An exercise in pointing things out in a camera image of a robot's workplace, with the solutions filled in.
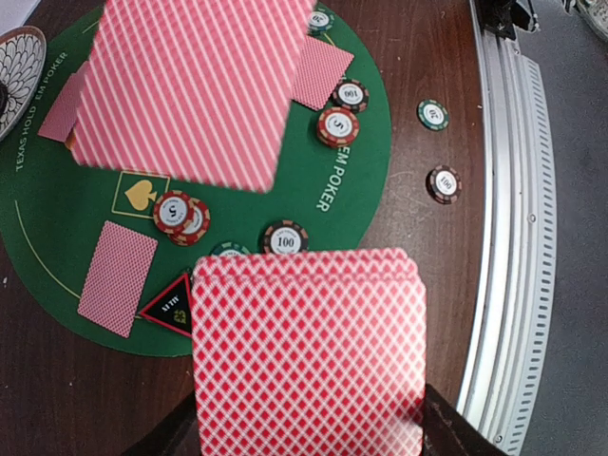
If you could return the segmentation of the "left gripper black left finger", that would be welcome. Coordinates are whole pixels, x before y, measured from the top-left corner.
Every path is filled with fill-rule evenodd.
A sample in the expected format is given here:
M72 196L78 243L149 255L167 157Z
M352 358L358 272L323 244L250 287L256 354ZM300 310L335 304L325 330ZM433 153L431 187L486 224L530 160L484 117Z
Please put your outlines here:
M123 455L199 455L196 398L190 393Z

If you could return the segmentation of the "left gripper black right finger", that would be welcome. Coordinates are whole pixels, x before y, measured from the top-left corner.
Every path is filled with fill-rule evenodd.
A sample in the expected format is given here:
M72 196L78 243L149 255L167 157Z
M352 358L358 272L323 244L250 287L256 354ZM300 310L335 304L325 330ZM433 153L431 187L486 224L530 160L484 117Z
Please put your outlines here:
M434 388L426 384L424 456L504 456Z

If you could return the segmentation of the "black triangular all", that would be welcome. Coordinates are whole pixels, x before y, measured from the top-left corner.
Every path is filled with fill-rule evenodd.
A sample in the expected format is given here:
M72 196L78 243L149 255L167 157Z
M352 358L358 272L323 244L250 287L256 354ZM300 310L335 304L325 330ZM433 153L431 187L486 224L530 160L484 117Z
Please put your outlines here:
M192 333L191 279L181 274L146 304L139 316L168 330L190 337Z

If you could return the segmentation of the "red backed card deck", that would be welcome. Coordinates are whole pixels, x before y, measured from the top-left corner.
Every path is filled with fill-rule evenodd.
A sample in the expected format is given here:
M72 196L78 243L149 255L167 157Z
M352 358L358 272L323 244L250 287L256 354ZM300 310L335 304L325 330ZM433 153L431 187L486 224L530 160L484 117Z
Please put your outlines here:
M192 343L204 455L418 455L427 289L399 248L204 256Z

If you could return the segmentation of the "red card pulled from deck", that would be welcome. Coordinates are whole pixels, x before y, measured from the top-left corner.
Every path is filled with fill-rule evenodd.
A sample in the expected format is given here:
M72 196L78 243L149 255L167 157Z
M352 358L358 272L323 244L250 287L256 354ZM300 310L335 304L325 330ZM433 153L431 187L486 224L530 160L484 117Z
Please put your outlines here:
M85 277L78 315L129 337L157 247L156 239L106 221Z

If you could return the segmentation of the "red 5 chip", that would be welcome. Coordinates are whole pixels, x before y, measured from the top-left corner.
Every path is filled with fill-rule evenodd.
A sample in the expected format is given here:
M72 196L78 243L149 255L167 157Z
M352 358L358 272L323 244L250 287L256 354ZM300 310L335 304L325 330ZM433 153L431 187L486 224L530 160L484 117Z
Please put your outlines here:
M316 133L320 141L332 148L351 145L360 132L360 122L348 109L335 106L318 117Z
M208 232L211 215L205 202L181 190L170 190L155 202L156 227L179 246L192 246Z

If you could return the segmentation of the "red card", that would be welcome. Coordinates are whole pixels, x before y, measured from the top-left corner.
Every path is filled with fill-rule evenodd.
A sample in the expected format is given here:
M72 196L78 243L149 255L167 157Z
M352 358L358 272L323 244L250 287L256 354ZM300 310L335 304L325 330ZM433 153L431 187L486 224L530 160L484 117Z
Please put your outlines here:
M339 47L306 36L292 89L292 100L318 111L322 109L354 56Z
M51 106L41 127L40 137L64 143L76 123L80 92L85 83L83 72L73 73Z

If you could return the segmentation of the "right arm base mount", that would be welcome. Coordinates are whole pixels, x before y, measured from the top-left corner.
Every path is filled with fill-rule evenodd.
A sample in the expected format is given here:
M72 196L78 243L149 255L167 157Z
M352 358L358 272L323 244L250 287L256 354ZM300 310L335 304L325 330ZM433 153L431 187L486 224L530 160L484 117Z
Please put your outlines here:
M531 0L474 1L480 24L499 37L514 40L515 28L535 32L540 24Z

